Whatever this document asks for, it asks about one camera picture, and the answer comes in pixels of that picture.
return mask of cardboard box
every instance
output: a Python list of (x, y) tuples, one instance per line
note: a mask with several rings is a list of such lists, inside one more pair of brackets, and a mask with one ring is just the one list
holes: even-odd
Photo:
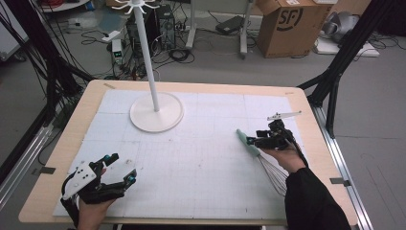
[(356, 15), (362, 15), (371, 0), (339, 0), (332, 8), (332, 12), (350, 12)]
[(257, 0), (258, 47), (266, 58), (308, 55), (333, 5), (313, 0)]

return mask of paper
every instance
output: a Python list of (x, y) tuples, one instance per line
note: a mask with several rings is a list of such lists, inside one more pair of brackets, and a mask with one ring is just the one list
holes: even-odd
[[(111, 206), (109, 217), (285, 219), (283, 197), (236, 130), (255, 136), (268, 129), (267, 117), (292, 112), (287, 98), (172, 93), (185, 108), (183, 120), (169, 131), (146, 133), (131, 123), (129, 109), (147, 93), (107, 91), (71, 166), (70, 173), (83, 160), (117, 152), (120, 159), (101, 179), (107, 184), (136, 168), (137, 182)], [(305, 151), (295, 119), (283, 122)], [(54, 215), (67, 213), (58, 204)]]

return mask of metal frame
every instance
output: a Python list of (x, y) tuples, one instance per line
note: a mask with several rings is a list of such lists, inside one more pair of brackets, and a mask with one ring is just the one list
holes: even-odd
[(328, 69), (316, 78), (298, 86), (307, 89), (317, 84), (313, 93), (307, 97), (309, 103), (316, 107), (321, 107), (326, 96), (329, 95), (326, 128), (331, 138), (334, 138), (334, 115), (340, 79), (394, 4), (395, 0), (372, 0), (350, 35), (344, 40), (343, 46)]
[(346, 188), (352, 201), (352, 205), (354, 206), (355, 212), (358, 216), (358, 227), (364, 230), (373, 230), (370, 218), (367, 214), (367, 210), (365, 209), (361, 197), (355, 188), (352, 177), (350, 175), (350, 170), (347, 167), (346, 161), (344, 160), (338, 143), (334, 138), (330, 137), (328, 130), (326, 129), (327, 117), (325, 111), (321, 107), (312, 106), (311, 109), (319, 125), (319, 128), (322, 131), (323, 137), (325, 138), (328, 150), (331, 154), (336, 168), (343, 176), (343, 180), (350, 183), (350, 185), (346, 186)]
[[(191, 0), (191, 29), (189, 30), (188, 34), (188, 41), (186, 42), (186, 48), (191, 49), (193, 47), (194, 36), (196, 34), (197, 23), (195, 22), (194, 12), (196, 11), (196, 0)], [(251, 8), (254, 4), (255, 0), (247, 0), (247, 8), (245, 10), (245, 17), (244, 17), (244, 25), (241, 29), (241, 34), (239, 36), (239, 52), (241, 53), (242, 57), (245, 58), (245, 55), (248, 53), (247, 49), (247, 28), (248, 28), (248, 21), (251, 16)]]
[[(60, 106), (56, 108), (56, 113), (61, 110)], [(47, 143), (49, 137), (54, 131), (54, 126), (50, 123), (47, 126), (42, 126), (34, 136), (31, 143), (27, 146), (24, 153), (15, 163), (8, 176), (0, 186), (0, 211), (4, 208), (7, 201), (18, 187), (19, 183), (27, 173), (33, 161), (42, 151), (42, 148)]]

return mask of white device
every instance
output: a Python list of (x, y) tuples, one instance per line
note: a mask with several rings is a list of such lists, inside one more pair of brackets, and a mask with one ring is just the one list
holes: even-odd
[(111, 42), (111, 54), (113, 55), (113, 62), (119, 65), (124, 63), (123, 46), (120, 39), (113, 39)]

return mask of electronic equipment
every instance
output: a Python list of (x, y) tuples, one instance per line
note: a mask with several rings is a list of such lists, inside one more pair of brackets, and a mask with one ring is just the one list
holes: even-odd
[(163, 4), (156, 9), (158, 25), (160, 32), (160, 41), (162, 50), (171, 50), (176, 48), (175, 41), (175, 18), (169, 4)]
[(232, 32), (238, 31), (244, 22), (244, 18), (241, 16), (235, 16), (223, 23), (215, 26), (215, 29), (222, 34), (229, 35)]
[(111, 42), (111, 54), (113, 63), (116, 62), (119, 65), (124, 63), (123, 45), (120, 39), (113, 39)]

